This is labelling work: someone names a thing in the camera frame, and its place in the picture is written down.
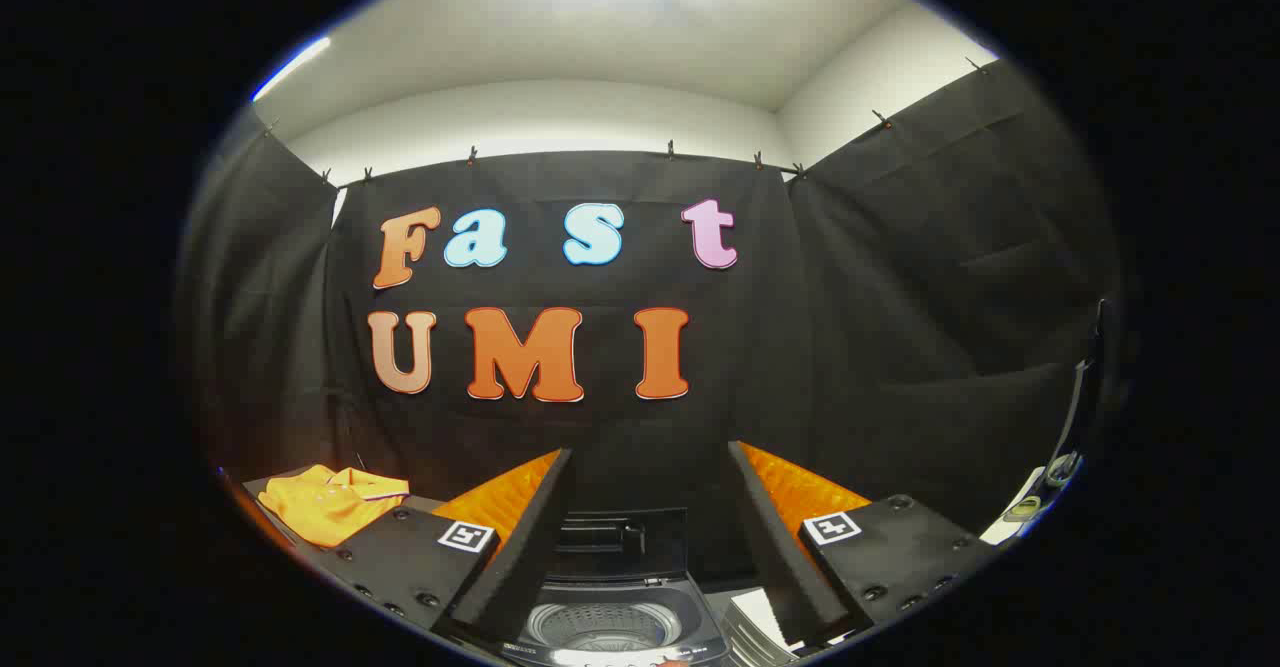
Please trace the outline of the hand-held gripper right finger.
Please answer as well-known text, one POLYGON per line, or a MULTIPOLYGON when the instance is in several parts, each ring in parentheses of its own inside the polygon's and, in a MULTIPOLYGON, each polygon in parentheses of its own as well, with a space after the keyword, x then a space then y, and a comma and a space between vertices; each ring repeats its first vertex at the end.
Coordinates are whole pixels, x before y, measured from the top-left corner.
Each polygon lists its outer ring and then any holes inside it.
POLYGON ((817 647, 897 622, 998 556, 913 497, 869 501, 745 442, 727 446, 727 465, 786 641, 817 647))

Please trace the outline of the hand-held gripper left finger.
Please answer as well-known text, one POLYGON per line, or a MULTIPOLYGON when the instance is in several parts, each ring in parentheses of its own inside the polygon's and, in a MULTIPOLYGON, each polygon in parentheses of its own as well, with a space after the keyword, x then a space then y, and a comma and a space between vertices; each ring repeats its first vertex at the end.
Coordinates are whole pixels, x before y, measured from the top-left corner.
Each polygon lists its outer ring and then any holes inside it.
POLYGON ((520 631, 547 576, 577 481, 572 449, 493 479, 454 516, 396 507, 317 571, 411 632, 492 647, 520 631))

